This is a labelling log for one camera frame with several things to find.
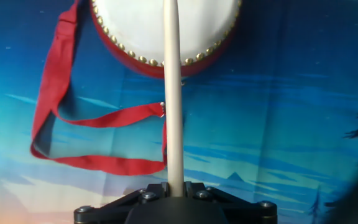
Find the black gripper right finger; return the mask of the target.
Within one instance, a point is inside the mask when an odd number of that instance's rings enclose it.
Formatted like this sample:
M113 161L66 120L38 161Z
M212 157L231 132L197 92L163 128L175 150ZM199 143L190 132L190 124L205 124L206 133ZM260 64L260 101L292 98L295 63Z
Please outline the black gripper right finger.
M277 206L266 200L251 203L204 183L185 182L187 198L217 205L229 224L277 224Z

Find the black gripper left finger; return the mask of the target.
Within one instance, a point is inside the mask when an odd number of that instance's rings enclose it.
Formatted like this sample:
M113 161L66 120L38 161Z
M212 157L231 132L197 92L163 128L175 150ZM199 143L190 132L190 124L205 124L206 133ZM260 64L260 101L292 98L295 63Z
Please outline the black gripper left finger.
M130 211L169 195L167 182L149 184L101 207L84 205L73 212L74 224L124 224Z

